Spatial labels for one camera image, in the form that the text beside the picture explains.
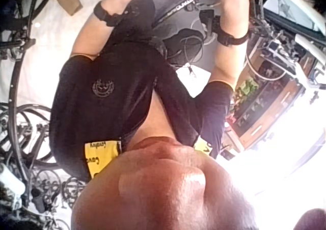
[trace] man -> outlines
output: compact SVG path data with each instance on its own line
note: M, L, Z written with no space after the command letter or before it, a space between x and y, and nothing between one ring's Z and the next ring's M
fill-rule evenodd
M148 36L155 10L130 20L153 5L130 1L95 7L60 74L50 146L64 170L89 181L72 228L256 229L212 158L243 67L249 0L222 0L216 68L196 98Z

